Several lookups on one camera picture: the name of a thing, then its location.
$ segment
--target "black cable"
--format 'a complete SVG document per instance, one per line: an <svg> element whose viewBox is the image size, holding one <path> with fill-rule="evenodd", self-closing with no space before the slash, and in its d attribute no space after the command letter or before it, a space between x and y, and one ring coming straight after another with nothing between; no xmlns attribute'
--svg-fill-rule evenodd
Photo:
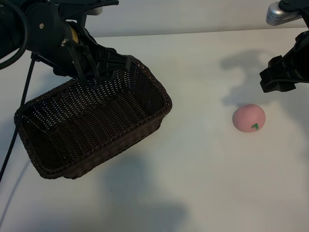
<svg viewBox="0 0 309 232"><path fill-rule="evenodd" d="M24 52L27 49L28 41L29 41L29 23L27 21L27 18L25 14L13 3L9 2L8 0L0 0L0 4L4 6L8 6L10 9L12 9L17 16L20 18L22 26L23 26L23 33L24 33L24 41L19 50L8 60L6 60L3 63L0 63L0 70L4 69L11 64L15 63L18 61L19 58L24 54Z"/></svg>
<svg viewBox="0 0 309 232"><path fill-rule="evenodd" d="M26 83L25 83L25 88L24 88L24 93L23 93L23 97L21 99L21 103L20 103L20 106L22 107L24 104L25 104L25 101L26 101L26 96L27 96L27 92L28 92L28 88L29 88L29 84L30 84L30 79L31 79L31 76L32 76L32 71L33 71L33 68L34 68L34 64L35 64L35 58L32 59L31 61L31 64L30 64L30 67L29 67L29 72L28 72L28 76L27 76L27 79L26 79ZM18 114L18 118L17 118L17 121L15 122L15 131L14 131L14 134L13 134L13 138L12 138L12 141L11 141L11 144L10 144L10 147L9 147L9 150L8 150L8 153L6 154L6 157L5 157L5 160L4 160L4 163L3 163L3 166L1 168L1 172L0 172L0 182L2 180L2 177L3 177L3 174L4 174L4 170L6 168L6 165L8 164L8 161L9 161L9 158L10 158L10 155L11 155L11 152L13 150L13 147L14 147L14 144L15 144L15 141L16 141L16 138L17 138L17 134L18 134L18 127L19 127L19 124L21 122L21 117L22 117L22 114L23 114L23 110L21 110Z"/></svg>

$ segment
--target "brown wicker basket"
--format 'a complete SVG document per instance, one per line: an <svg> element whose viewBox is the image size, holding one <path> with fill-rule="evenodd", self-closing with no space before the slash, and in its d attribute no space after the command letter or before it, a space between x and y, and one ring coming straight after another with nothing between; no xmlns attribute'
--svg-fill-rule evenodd
<svg viewBox="0 0 309 232"><path fill-rule="evenodd" d="M160 127L171 99L149 69L130 58L129 72L118 71L97 90L73 79L18 109L20 138L42 177L81 177Z"/></svg>

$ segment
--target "basket rim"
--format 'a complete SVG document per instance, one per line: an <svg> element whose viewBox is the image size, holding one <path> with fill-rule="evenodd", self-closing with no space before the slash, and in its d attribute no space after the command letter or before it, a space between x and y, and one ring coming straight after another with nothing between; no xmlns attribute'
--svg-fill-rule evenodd
<svg viewBox="0 0 309 232"><path fill-rule="evenodd" d="M31 141L27 140L27 143L29 145L29 149L31 150L31 152L28 152L28 155L31 159L31 162L33 163L33 165L35 167L39 166L39 169L42 170L45 173L48 173L48 175L55 175L55 174L58 174L58 173L62 173L62 174L59 174L59 176L58 176L58 177L61 177L61 176L63 176L63 173L69 172L71 170L71 168L74 167L75 164L85 162L88 159L92 158L95 155L96 152L98 152L100 149L102 149L102 147L106 146L106 149L108 149L110 146L113 146L114 144L118 143L119 140L121 138L123 138L124 135L125 136L130 135L131 133L133 133L137 129L145 126L147 123L152 123L155 120L163 118L165 115L167 115L171 111L172 101L171 101L170 96L167 94L165 88L162 86L162 84L155 78L155 76L151 73L151 71L148 69L148 67L146 67L143 63L141 63L138 59L134 58L133 56L128 56L128 57L130 57L130 59L133 61L132 63L137 64L138 66L140 66L146 72L146 74L150 77L149 81L151 81L153 83L156 90L158 90L160 92L160 94L162 95L162 97L164 99L164 103L165 103L164 106L162 107L162 109L160 109L159 111L155 112L154 114L152 114L150 116L147 116L143 120L132 125L128 129L124 130L123 132L116 134L115 136L108 139L104 143L102 143L102 144L96 146L95 148L93 148L92 150L86 152L85 154L80 156L78 159L73 160L72 162L65 164L65 165L63 165L59 168L55 168L55 169L47 168L46 166L44 166L42 164L41 159L37 158L38 153L37 153L37 150L35 149L35 146L32 145ZM48 98L51 98L51 97L61 93L63 90L77 84L78 82L79 82L78 79L69 80L69 81L57 86L56 88L54 88L54 89L36 97L36 98L28 101L25 105L21 106L16 111L15 116L14 116L15 124L16 124L16 121L17 121L17 116L19 114L22 114L25 110L36 105L37 103L40 103L42 101L46 101L46 100L48 100ZM21 136L21 134L23 136L28 135L23 124L19 125L18 133L19 133L20 136Z"/></svg>

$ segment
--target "woven texture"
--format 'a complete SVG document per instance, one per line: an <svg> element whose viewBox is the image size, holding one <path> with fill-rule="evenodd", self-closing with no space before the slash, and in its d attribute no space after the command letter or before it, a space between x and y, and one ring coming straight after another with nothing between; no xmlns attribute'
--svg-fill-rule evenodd
<svg viewBox="0 0 309 232"><path fill-rule="evenodd" d="M149 69L130 58L130 71L118 71L99 89L70 80L18 109L18 133L42 177L81 177L160 127L171 99Z"/></svg>

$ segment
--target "pink ball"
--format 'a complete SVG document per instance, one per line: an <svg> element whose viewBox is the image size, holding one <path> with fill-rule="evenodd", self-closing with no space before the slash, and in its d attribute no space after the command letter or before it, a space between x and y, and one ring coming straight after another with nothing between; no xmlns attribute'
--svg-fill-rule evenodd
<svg viewBox="0 0 309 232"><path fill-rule="evenodd" d="M264 126L265 121L264 110L255 104L245 105L233 115L234 126L246 133L259 131Z"/></svg>

